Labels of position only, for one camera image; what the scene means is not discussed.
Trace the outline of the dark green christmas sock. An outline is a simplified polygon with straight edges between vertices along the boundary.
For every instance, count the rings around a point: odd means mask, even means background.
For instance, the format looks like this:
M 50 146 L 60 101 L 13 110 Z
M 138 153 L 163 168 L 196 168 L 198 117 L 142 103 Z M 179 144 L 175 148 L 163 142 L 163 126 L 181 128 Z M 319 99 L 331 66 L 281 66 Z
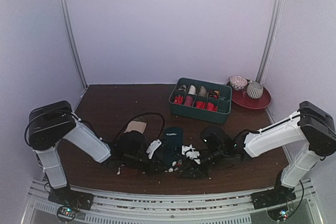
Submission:
M 170 127 L 163 130 L 163 138 L 161 146 L 168 149 L 168 157 L 160 162 L 168 166 L 169 172 L 172 172 L 177 161 L 182 157 L 181 148 L 183 145 L 184 131 L 180 127 Z

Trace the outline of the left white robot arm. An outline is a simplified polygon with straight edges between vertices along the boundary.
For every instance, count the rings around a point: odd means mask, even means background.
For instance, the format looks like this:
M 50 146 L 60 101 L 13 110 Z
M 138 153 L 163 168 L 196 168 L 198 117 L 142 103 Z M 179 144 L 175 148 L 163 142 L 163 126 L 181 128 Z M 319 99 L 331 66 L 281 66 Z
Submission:
M 56 198 L 64 205 L 71 205 L 76 197 L 75 192 L 69 189 L 57 151 L 59 142 L 66 140 L 72 143 L 108 169 L 125 165 L 154 173 L 159 170 L 160 164 L 154 159 L 154 153 L 162 141 L 157 138 L 146 144 L 144 117 L 147 115 L 142 113 L 131 118 L 113 140 L 107 142 L 88 121 L 75 114 L 68 101 L 63 100 L 30 112 L 24 140 L 38 157 Z

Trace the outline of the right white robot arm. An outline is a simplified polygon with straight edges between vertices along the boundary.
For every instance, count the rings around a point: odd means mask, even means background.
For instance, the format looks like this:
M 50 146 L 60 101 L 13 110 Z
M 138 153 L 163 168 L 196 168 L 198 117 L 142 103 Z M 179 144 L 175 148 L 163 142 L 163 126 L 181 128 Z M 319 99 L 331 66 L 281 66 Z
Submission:
M 297 111 L 263 129 L 245 129 L 230 137 L 222 128 L 210 125 L 199 136 L 207 149 L 183 161 L 181 175 L 185 178 L 205 178 L 209 167 L 217 162 L 238 164 L 246 157 L 255 158 L 278 147 L 304 141 L 294 160 L 279 173 L 276 187 L 269 192 L 274 204 L 287 198 L 289 190 L 296 187 L 318 161 L 335 153 L 334 119 L 309 101 L 301 102 Z

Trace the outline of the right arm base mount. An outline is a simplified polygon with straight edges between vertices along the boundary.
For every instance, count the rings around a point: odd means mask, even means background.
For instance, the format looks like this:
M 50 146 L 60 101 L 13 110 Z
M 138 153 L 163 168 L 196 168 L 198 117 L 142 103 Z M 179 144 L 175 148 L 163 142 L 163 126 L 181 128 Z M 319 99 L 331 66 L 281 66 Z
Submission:
M 296 194 L 293 188 L 281 187 L 260 191 L 251 194 L 251 201 L 255 209 L 268 208 L 284 204 L 289 200 L 295 200 Z

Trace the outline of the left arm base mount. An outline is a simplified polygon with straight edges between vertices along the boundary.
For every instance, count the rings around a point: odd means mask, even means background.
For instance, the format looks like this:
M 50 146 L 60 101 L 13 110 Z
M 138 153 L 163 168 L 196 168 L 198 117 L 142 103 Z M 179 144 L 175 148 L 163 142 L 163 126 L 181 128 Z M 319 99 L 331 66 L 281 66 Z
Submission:
M 48 200 L 70 208 L 90 210 L 93 203 L 93 194 L 71 190 L 70 194 L 66 196 L 56 196 L 50 193 Z

